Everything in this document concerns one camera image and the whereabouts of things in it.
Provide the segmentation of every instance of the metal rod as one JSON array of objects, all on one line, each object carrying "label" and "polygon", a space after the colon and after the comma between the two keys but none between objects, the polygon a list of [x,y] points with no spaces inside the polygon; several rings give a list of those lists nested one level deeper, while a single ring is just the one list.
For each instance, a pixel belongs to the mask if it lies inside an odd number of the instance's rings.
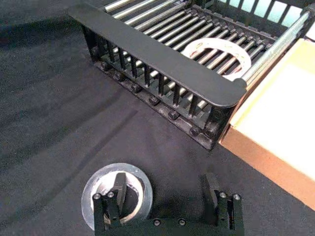
[{"label": "metal rod", "polygon": [[156,31],[156,30],[162,28],[163,26],[167,25],[168,23],[172,22],[173,20],[175,20],[175,19],[177,19],[177,18],[179,18],[179,17],[185,15],[185,13],[186,13],[185,11],[180,11],[180,12],[176,13],[175,15],[173,15],[173,16],[171,16],[171,17],[165,19],[164,21],[162,21],[162,22],[160,22],[160,23],[158,23],[157,25],[155,25],[155,26],[153,26],[153,27],[147,29],[147,30],[144,31],[143,33],[144,33],[145,35],[148,35],[148,34],[150,34],[150,33],[153,33],[154,31]]},{"label": "metal rod", "polygon": [[118,12],[118,13],[114,14],[113,17],[115,19],[119,20],[119,19],[121,19],[121,18],[123,18],[123,17],[125,17],[127,15],[130,15],[131,13],[137,11],[138,9],[141,9],[141,8],[145,7],[146,5],[149,5],[149,4],[151,4],[151,3],[155,2],[155,1],[157,1],[157,0],[145,0],[143,2],[140,2],[140,3],[130,7],[130,8],[127,8],[124,11],[121,11],[121,12]]},{"label": "metal rod", "polygon": [[[174,25],[180,24],[182,21],[186,20],[186,19],[189,18],[190,16],[191,16],[191,14],[188,14],[188,15],[182,17],[181,19],[179,19],[179,20],[173,22],[172,24],[169,24],[168,26],[166,26],[166,27],[162,28],[161,30],[157,31],[156,33],[152,34],[150,37],[151,37],[151,38],[157,38],[160,34],[162,34],[162,31],[167,31],[168,29],[171,29]],[[173,29],[173,30],[168,34],[168,37],[171,37],[172,35],[176,34],[177,31],[180,31],[180,30],[183,29],[183,28],[184,28],[183,25],[181,25],[181,26],[179,26],[179,27]],[[140,66],[140,65],[142,65],[142,61],[138,60],[138,61],[136,62],[136,66]]]},{"label": "metal rod", "polygon": [[250,87],[264,74],[295,40],[297,33],[302,29],[304,23],[308,20],[310,12],[305,12],[283,35],[256,61],[254,65],[242,76]]},{"label": "metal rod", "polygon": [[111,4],[106,5],[104,8],[105,8],[106,12],[111,12],[111,11],[116,10],[122,6],[125,6],[125,5],[127,5],[133,1],[135,1],[135,0],[118,0],[118,1],[115,1]]},{"label": "metal rod", "polygon": [[[177,20],[177,21],[175,21],[175,22],[169,24],[168,26],[166,26],[166,27],[160,29],[160,30],[157,31],[156,33],[152,34],[150,37],[151,37],[151,38],[157,38],[159,35],[163,34],[164,32],[168,31],[169,29],[173,28],[174,26],[179,25],[180,23],[182,23],[183,21],[185,21],[186,19],[188,19],[188,18],[190,18],[190,17],[191,17],[191,14],[188,14],[188,15],[182,17],[181,19],[179,19],[179,20]],[[170,18],[166,19],[165,21],[163,21],[163,22],[161,22],[161,23],[167,24],[167,23],[170,21],[169,19],[171,19],[171,18],[173,18],[173,17],[170,17]],[[115,49],[114,49],[114,53],[117,53],[117,52],[118,52],[118,48],[115,48]]]},{"label": "metal rod", "polygon": [[[235,39],[237,37],[237,32],[234,32],[229,38],[227,38],[227,41],[232,41],[233,39]],[[213,58],[217,53],[219,52],[218,49],[213,49],[211,50],[209,53],[207,53],[206,55],[204,55],[202,58],[200,58],[198,60],[198,63],[200,64],[204,64],[206,63],[208,60],[210,60],[211,58]],[[191,59],[195,59],[196,57],[198,57],[199,55],[201,55],[203,52],[197,52],[193,55],[193,57]]]},{"label": "metal rod", "polygon": [[[173,49],[174,50],[178,50],[181,47],[185,46],[186,44],[188,44],[189,42],[191,42],[192,40],[194,40],[195,38],[197,38],[199,35],[201,35],[202,33],[204,33],[207,29],[209,29],[210,27],[212,27],[213,24],[207,24],[206,26],[204,26],[203,28],[201,28],[200,30],[198,30],[196,33],[194,33],[193,35],[189,36],[188,38],[186,38],[185,40],[183,40],[182,42],[176,44]],[[221,29],[221,26],[217,26],[215,27],[213,30],[211,30],[209,33],[207,33],[204,37],[208,38],[211,37],[212,35],[214,35],[216,32],[218,32]]]},{"label": "metal rod", "polygon": [[[255,45],[255,40],[251,40],[245,47],[244,50],[248,51],[252,46]],[[232,57],[227,63],[225,63],[223,66],[220,67],[220,69],[217,71],[219,75],[223,74],[225,71],[227,71],[235,62],[237,61],[236,57]]]},{"label": "metal rod", "polygon": [[177,42],[178,40],[180,40],[181,38],[185,37],[187,34],[193,32],[194,30],[196,30],[197,28],[199,28],[200,26],[204,25],[207,22],[207,20],[203,19],[200,22],[198,22],[197,24],[194,24],[192,27],[188,28],[187,30],[185,30],[184,32],[180,33],[179,35],[177,35],[176,37],[168,40],[165,43],[165,46],[170,46],[173,43]]},{"label": "metal rod", "polygon": [[[247,37],[243,36],[241,37],[239,40],[237,40],[235,42],[236,45],[241,45],[242,43],[244,43],[246,41]],[[214,59],[213,62],[211,62],[209,65],[207,65],[208,69],[213,69],[215,68],[220,62],[222,62],[227,56],[229,55],[229,53],[222,53],[220,56],[218,56],[216,59]]]},{"label": "metal rod", "polygon": [[[250,58],[251,58],[251,59],[255,58],[255,57],[261,52],[261,50],[263,50],[264,48],[265,48],[265,45],[260,44],[254,51],[252,51],[252,53],[250,54]],[[241,65],[238,65],[238,66],[231,72],[231,74],[236,73],[236,72],[239,71],[240,69],[242,69],[242,66],[241,66]]]},{"label": "metal rod", "polygon": [[150,27],[151,25],[159,22],[161,19],[163,19],[168,14],[171,14],[171,13],[173,13],[175,11],[178,11],[179,9],[183,8],[186,4],[187,4],[187,2],[183,2],[181,4],[178,4],[178,5],[170,8],[170,9],[168,9],[168,10],[158,14],[157,16],[152,17],[152,18],[148,19],[147,21],[137,25],[135,27],[135,29],[139,30],[139,31],[142,31],[142,30],[146,29],[147,27]]},{"label": "metal rod", "polygon": [[[197,21],[199,19],[199,17],[194,17],[192,18],[190,21],[187,21],[185,24],[173,29],[172,31],[170,31],[169,33],[167,33],[166,35],[164,35],[163,37],[159,38],[157,41],[158,42],[163,42],[165,40],[167,40],[168,38],[171,38],[173,35],[175,35],[176,33],[178,33],[179,31],[183,30],[184,28],[186,28],[187,26],[191,25],[193,22]],[[192,26],[192,29],[195,30],[196,28],[200,27],[200,25],[203,25],[206,22],[206,20],[202,21],[202,23],[197,23],[195,25]],[[180,38],[186,36],[187,34],[189,34],[191,32],[190,28],[184,32],[182,32],[181,34],[179,34],[178,36],[176,36],[175,38],[171,39],[168,41],[168,45],[171,45],[172,43],[176,42],[177,40],[179,40]],[[138,60],[136,62],[136,66],[140,66],[142,65],[142,61]]]},{"label": "metal rod", "polygon": [[[234,32],[229,38],[227,38],[226,40],[228,40],[228,41],[231,41],[231,40],[233,40],[234,38],[236,38],[237,37],[237,32]],[[218,53],[218,49],[213,49],[213,50],[211,50],[208,54],[206,54],[204,57],[202,57],[199,61],[198,61],[198,63],[199,64],[204,64],[205,62],[207,62],[208,60],[210,60],[212,57],[214,57],[217,53]],[[184,92],[186,92],[186,89],[184,89],[184,88],[182,88],[182,91],[180,92],[180,95],[182,95]],[[192,98],[193,98],[193,94],[190,94],[188,97],[187,97],[187,100],[188,101],[192,101]],[[206,101],[204,101],[204,100],[201,100],[198,104],[197,104],[197,106],[200,108],[200,109],[203,109],[205,106],[207,105],[207,103],[206,103]]]},{"label": "metal rod", "polygon": [[[210,31],[209,33],[207,33],[204,37],[208,38],[211,37],[213,34],[215,34],[219,29],[221,29],[221,26],[216,27],[215,29],[213,29],[212,31]],[[229,33],[228,29],[225,29],[224,31],[222,31],[218,36],[216,36],[216,38],[223,38],[227,33]],[[156,70],[151,72],[151,77],[155,77],[158,74],[158,72]],[[169,89],[173,89],[175,86],[175,82],[170,82],[168,85]],[[181,88],[180,90],[180,95],[183,95],[183,93],[186,92],[186,89]]]},{"label": "metal rod", "polygon": [[170,5],[170,4],[173,4],[176,1],[177,0],[165,1],[165,2],[161,3],[160,5],[157,5],[157,6],[153,7],[153,8],[151,8],[151,9],[141,13],[140,15],[137,15],[137,16],[131,18],[130,20],[125,21],[125,24],[127,24],[129,26],[132,26],[132,25],[138,23],[141,19],[143,19],[143,18],[145,18],[145,17],[155,13],[156,11],[161,10],[162,8],[164,8],[164,7],[166,7],[166,6]]},{"label": "metal rod", "polygon": [[195,23],[199,19],[200,19],[199,16],[193,17],[191,20],[187,21],[186,23],[182,24],[181,26],[177,27],[176,29],[171,30],[169,33],[165,34],[164,36],[159,38],[157,41],[162,43],[162,42],[168,40],[171,36],[177,34],[178,32],[180,32],[181,30],[190,26],[191,24]]}]

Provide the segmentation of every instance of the black plastic holder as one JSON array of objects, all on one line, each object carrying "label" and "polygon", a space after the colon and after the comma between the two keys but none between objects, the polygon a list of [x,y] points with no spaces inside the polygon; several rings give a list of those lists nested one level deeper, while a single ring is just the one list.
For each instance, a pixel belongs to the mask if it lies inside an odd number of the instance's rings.
[{"label": "black plastic holder", "polygon": [[[221,30],[241,32],[247,37],[246,42],[254,39],[255,48],[264,45],[259,55],[276,40],[267,33],[202,9],[196,4],[189,8],[201,17],[206,15],[214,27],[220,25]],[[233,109],[247,92],[242,83],[225,79],[88,4],[72,7],[69,14],[82,25],[91,59],[98,68],[105,71],[113,67],[117,71],[113,78],[120,85],[203,147],[213,149]],[[124,51],[131,56],[129,61]],[[142,61],[144,70],[136,67],[137,60]],[[159,72],[155,78],[150,77],[153,70]],[[173,90],[165,86],[164,77],[176,83]],[[192,93],[192,100],[180,97],[180,88]],[[201,100],[207,103],[204,109],[197,106]]]}]

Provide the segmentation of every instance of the black bracket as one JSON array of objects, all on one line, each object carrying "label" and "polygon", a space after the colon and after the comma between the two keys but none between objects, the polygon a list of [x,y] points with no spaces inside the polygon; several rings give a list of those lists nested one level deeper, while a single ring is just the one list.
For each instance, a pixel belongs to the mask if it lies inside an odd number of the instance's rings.
[{"label": "black bracket", "polygon": [[[104,236],[105,230],[121,226],[120,214],[126,197],[126,188],[126,174],[118,173],[114,187],[106,195],[100,193],[93,195],[95,236]],[[110,224],[105,223],[105,214],[108,214]]]}]

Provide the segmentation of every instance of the black plastic prong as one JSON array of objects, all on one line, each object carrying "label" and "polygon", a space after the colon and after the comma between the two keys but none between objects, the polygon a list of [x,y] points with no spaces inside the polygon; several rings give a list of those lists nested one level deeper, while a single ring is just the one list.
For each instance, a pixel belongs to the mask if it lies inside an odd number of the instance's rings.
[{"label": "black plastic prong", "polygon": [[164,75],[158,75],[158,94],[160,96],[164,95]]},{"label": "black plastic prong", "polygon": [[134,78],[138,77],[138,71],[137,71],[137,67],[136,67],[136,59],[131,56],[131,70],[132,70],[132,75],[134,76]]},{"label": "black plastic prong", "polygon": [[284,21],[284,18],[286,17],[288,11],[290,10],[290,7],[291,7],[290,5],[287,5],[285,7],[284,12],[282,13],[282,15],[281,15],[281,17],[279,19],[279,22],[278,22],[279,24],[282,24],[282,22]]},{"label": "black plastic prong", "polygon": [[180,89],[181,89],[181,87],[178,84],[176,84],[174,87],[174,97],[173,97],[173,105],[176,107],[179,104],[179,97],[180,97],[179,91],[180,91]]},{"label": "black plastic prong", "polygon": [[109,41],[107,41],[107,50],[108,50],[108,54],[109,54],[109,58],[110,58],[111,62],[115,62],[113,44]]},{"label": "black plastic prong", "polygon": [[98,55],[100,57],[104,56],[105,55],[104,39],[101,36],[96,35],[96,43],[98,48]]},{"label": "black plastic prong", "polygon": [[150,86],[150,67],[144,65],[144,83],[147,87]]},{"label": "black plastic prong", "polygon": [[190,117],[193,117],[196,113],[197,102],[198,102],[198,97],[196,95],[194,95],[192,97],[192,101],[191,101],[190,108],[189,108],[189,116]]},{"label": "black plastic prong", "polygon": [[90,31],[84,25],[82,25],[82,30],[83,30],[85,41],[86,41],[88,49],[89,49],[91,59],[92,59],[92,61],[97,61],[98,58],[93,53],[93,47],[95,47],[97,45],[96,40],[95,40],[95,33]]},{"label": "black plastic prong", "polygon": [[119,61],[120,61],[120,66],[123,70],[126,70],[126,63],[125,63],[125,58],[124,58],[124,52],[121,48],[118,48],[118,54],[119,54]]},{"label": "black plastic prong", "polygon": [[257,8],[257,5],[258,5],[258,2],[259,2],[259,1],[260,1],[260,0],[255,0],[255,2],[254,2],[254,4],[253,4],[253,6],[252,6],[252,10],[251,10],[249,16],[248,16],[248,18],[245,20],[245,25],[246,25],[246,26],[248,26],[248,25],[252,22],[252,17],[253,17],[253,15],[254,15],[254,13],[255,13],[255,10],[256,10],[256,8]]}]

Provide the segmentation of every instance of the silver ring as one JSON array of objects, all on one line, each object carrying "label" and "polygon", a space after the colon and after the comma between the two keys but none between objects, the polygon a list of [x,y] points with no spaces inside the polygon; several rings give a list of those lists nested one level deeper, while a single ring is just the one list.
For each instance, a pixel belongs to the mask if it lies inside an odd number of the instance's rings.
[{"label": "silver ring", "polygon": [[[151,211],[153,202],[153,192],[150,181],[145,173],[139,168],[126,164],[115,163],[103,167],[95,172],[84,187],[81,208],[82,215],[88,226],[94,230],[94,210],[92,196],[95,193],[105,195],[114,186],[116,174],[126,173],[126,184],[136,192],[138,202],[133,212],[120,219],[122,224],[130,223],[134,220],[146,219]],[[104,221],[109,223],[109,219],[104,215]]]}]

